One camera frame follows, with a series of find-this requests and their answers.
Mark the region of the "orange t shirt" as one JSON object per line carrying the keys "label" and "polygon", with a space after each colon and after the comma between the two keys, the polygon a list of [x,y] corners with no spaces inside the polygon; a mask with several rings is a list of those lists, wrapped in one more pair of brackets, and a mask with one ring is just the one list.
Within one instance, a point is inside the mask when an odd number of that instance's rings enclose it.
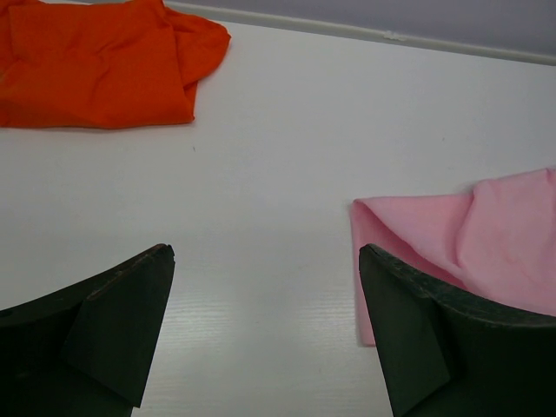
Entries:
{"label": "orange t shirt", "polygon": [[5,128],[126,129],[192,122],[223,61],[219,23],[161,1],[1,4]]}

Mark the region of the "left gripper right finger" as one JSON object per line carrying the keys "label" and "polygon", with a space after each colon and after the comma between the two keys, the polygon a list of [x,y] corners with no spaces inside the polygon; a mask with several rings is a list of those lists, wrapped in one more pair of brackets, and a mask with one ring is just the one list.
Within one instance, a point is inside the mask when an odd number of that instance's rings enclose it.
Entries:
{"label": "left gripper right finger", "polygon": [[551,315],[474,295],[372,244],[359,267],[394,415],[554,415]]}

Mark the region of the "back table rail white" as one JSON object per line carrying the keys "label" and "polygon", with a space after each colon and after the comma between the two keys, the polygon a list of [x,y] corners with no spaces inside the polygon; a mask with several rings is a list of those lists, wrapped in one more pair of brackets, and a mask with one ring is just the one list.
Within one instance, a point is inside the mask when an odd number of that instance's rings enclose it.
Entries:
{"label": "back table rail white", "polygon": [[553,1],[212,0],[170,6],[226,22],[555,64]]}

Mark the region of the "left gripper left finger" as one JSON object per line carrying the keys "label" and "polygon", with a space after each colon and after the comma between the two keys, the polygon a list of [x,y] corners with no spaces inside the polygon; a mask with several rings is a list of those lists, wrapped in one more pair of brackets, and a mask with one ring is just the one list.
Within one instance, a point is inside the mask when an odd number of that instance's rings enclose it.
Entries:
{"label": "left gripper left finger", "polygon": [[130,416],[142,404],[175,272],[157,244],[1,312],[3,416]]}

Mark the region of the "pink t shirt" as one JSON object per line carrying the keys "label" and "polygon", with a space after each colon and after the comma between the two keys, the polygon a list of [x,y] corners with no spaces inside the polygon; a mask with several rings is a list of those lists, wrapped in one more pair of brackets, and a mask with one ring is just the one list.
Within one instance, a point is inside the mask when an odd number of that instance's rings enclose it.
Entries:
{"label": "pink t shirt", "polygon": [[373,243],[498,303],[555,313],[555,170],[483,180],[454,195],[372,197],[349,208],[353,252]]}

